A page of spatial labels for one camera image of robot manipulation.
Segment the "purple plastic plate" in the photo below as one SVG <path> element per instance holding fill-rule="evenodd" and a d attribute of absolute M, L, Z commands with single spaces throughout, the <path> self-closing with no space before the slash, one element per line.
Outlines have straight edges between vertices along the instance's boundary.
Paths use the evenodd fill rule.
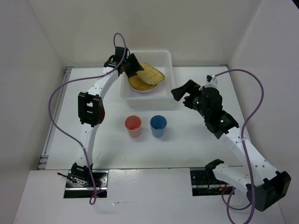
<path fill-rule="evenodd" d="M 151 90 L 146 90 L 146 91 L 141 91 L 141 90 L 136 90 L 136 89 L 132 89 L 132 92 L 134 92 L 135 94 L 152 94 L 156 92 L 156 89 L 151 89 Z"/>

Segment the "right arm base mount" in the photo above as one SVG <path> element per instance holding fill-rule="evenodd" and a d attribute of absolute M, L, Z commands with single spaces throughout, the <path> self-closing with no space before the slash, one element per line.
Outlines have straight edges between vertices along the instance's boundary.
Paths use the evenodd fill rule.
<path fill-rule="evenodd" d="M 232 191 L 231 185 L 210 177 L 204 168 L 191 168 L 190 178 L 192 196 L 229 195 Z"/>

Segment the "fan-shaped bamboo tray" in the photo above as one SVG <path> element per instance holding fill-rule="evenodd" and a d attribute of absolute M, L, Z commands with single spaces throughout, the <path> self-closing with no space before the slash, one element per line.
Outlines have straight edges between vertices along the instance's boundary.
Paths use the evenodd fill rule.
<path fill-rule="evenodd" d="M 165 80 L 165 75 L 155 67 L 141 63 L 144 70 L 137 72 L 137 76 L 148 84 L 159 84 Z"/>

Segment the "round bamboo tray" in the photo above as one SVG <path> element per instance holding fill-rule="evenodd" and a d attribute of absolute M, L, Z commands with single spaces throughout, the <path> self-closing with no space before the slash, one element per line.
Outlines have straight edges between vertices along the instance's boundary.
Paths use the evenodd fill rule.
<path fill-rule="evenodd" d="M 140 79 L 138 76 L 129 77 L 128 78 L 128 83 L 130 85 L 134 85 L 134 86 L 147 85 L 148 84 L 145 81 L 143 81 L 142 79 Z"/>

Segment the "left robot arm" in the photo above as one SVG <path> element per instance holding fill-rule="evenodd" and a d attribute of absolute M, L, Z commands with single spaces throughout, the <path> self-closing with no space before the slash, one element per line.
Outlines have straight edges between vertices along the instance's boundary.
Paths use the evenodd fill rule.
<path fill-rule="evenodd" d="M 92 185 L 93 146 L 96 132 L 105 117 L 103 99 L 112 84 L 125 72 L 128 77 L 142 71 L 136 56 L 128 48 L 116 47 L 115 54 L 105 62 L 103 72 L 93 86 L 78 94 L 78 117 L 81 123 L 80 142 L 83 152 L 78 153 L 71 167 L 71 176 L 80 185 Z"/>

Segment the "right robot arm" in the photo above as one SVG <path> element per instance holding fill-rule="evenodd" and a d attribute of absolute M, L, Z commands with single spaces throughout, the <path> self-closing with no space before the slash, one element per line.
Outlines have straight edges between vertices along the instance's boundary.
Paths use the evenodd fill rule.
<path fill-rule="evenodd" d="M 183 86 L 171 90 L 176 101 L 184 99 L 187 108 L 196 110 L 204 119 L 207 129 L 225 144 L 236 158 L 251 172 L 234 170 L 224 161 L 216 159 L 205 166 L 205 179 L 209 183 L 224 181 L 244 192 L 258 211 L 265 211 L 282 199 L 289 188 L 291 177 L 279 172 L 271 165 L 245 137 L 237 121 L 223 110 L 222 96 L 212 84 L 200 86 L 189 80 Z"/>

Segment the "blue plastic cup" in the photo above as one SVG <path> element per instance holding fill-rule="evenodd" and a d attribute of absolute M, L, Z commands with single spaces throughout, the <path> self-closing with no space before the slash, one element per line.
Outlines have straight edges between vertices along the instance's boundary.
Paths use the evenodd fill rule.
<path fill-rule="evenodd" d="M 152 131 L 152 135 L 155 138 L 160 138 L 163 136 L 164 131 L 167 127 L 167 120 L 162 115 L 155 115 L 150 120 L 150 127 Z"/>

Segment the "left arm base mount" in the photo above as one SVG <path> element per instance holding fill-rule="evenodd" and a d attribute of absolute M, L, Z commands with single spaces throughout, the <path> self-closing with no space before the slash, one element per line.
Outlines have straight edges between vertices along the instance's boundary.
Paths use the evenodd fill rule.
<path fill-rule="evenodd" d="M 97 198 L 107 197 L 108 186 L 108 170 L 93 170 L 93 177 L 95 180 L 95 186 L 97 190 Z M 67 175 L 57 172 L 57 175 L 66 179 L 64 198 L 90 198 L 94 194 L 93 183 L 81 181 L 76 177 L 72 177 L 71 171 L 68 171 Z"/>

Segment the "yellow plastic plate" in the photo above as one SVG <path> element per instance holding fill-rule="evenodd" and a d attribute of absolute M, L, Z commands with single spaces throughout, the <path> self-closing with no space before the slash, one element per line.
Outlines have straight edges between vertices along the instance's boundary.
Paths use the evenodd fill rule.
<path fill-rule="evenodd" d="M 147 85 L 138 85 L 138 86 L 134 86 L 134 85 L 130 85 L 129 86 L 137 91 L 137 92 L 149 92 L 149 91 L 152 91 L 154 90 L 155 88 L 157 88 L 157 84 L 147 84 Z"/>

